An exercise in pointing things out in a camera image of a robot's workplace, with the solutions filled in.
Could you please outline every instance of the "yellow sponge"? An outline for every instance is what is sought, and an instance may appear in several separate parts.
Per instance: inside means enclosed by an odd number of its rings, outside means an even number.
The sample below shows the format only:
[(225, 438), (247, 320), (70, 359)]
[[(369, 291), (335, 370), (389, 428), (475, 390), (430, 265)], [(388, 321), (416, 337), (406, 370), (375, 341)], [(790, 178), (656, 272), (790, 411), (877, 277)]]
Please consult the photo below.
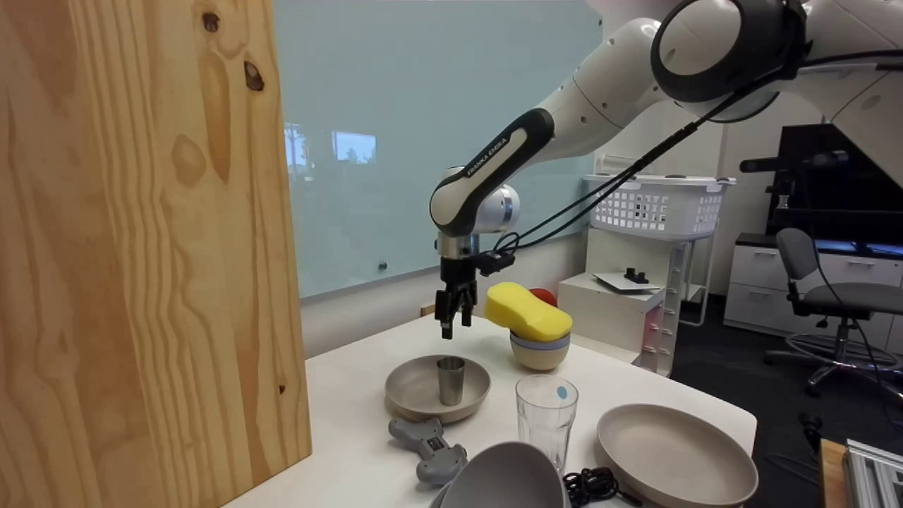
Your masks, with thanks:
[(534, 341), (561, 339), (573, 325), (565, 310), (541, 301), (517, 282), (498, 282), (485, 291), (485, 320)]

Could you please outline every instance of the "desk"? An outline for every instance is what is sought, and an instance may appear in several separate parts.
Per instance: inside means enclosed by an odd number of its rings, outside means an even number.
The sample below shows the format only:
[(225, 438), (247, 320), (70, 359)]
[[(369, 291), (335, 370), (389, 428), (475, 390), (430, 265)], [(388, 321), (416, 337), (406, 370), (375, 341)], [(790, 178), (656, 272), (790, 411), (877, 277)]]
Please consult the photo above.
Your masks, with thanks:
[[(389, 442), (389, 411), (383, 409), (388, 375), (419, 356), (467, 356), (491, 375), (485, 403), (472, 420), (446, 428), (448, 442), (464, 442), (470, 456), (478, 456), (495, 442), (517, 440), (513, 382), (530, 373), (513, 368), (509, 331), (475, 320), (475, 327), (457, 327), (446, 341), (434, 320), (423, 317), (311, 359), (313, 455), (235, 500), (231, 508), (427, 508), (434, 492), (419, 489), (419, 456)], [(755, 448), (757, 417), (752, 411), (606, 359), (584, 339), (573, 339), (558, 375), (581, 390), (567, 471), (598, 466), (598, 417), (619, 403), (640, 401), (694, 411), (728, 431), (746, 451)]]

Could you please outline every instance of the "clear glass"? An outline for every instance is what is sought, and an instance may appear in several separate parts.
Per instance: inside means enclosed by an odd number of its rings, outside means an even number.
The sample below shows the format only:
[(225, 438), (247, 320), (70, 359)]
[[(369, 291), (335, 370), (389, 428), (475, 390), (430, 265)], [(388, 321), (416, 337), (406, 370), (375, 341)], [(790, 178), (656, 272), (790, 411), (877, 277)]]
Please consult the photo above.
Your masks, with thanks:
[(513, 390), (519, 440), (546, 451), (565, 475), (578, 390), (565, 379), (522, 379)]

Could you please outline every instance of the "laundry basket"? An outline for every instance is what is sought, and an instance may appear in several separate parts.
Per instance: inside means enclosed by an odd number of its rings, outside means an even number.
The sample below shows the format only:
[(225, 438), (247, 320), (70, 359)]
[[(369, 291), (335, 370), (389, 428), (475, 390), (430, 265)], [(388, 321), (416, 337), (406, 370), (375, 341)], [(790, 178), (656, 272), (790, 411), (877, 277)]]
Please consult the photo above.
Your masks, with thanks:
[[(589, 190), (612, 176), (588, 178)], [(726, 190), (733, 178), (637, 176), (604, 198), (589, 224), (650, 239), (697, 239), (718, 225)]]

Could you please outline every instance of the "wooden panel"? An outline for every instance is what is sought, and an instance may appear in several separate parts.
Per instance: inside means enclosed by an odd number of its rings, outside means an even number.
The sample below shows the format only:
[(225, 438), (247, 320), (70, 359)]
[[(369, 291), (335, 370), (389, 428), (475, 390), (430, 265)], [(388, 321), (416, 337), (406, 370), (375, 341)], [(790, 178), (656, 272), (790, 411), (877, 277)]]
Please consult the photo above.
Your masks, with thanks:
[(0, 0), (0, 504), (311, 451), (271, 5)]

